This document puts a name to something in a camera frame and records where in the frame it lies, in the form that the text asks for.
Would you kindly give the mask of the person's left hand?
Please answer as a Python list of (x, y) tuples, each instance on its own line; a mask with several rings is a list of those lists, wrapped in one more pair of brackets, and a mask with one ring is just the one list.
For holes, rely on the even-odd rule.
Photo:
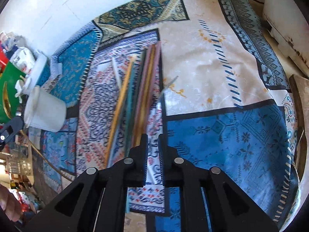
[(21, 218), (21, 204), (3, 185), (0, 186), (0, 203), (2, 210), (11, 221), (16, 222)]

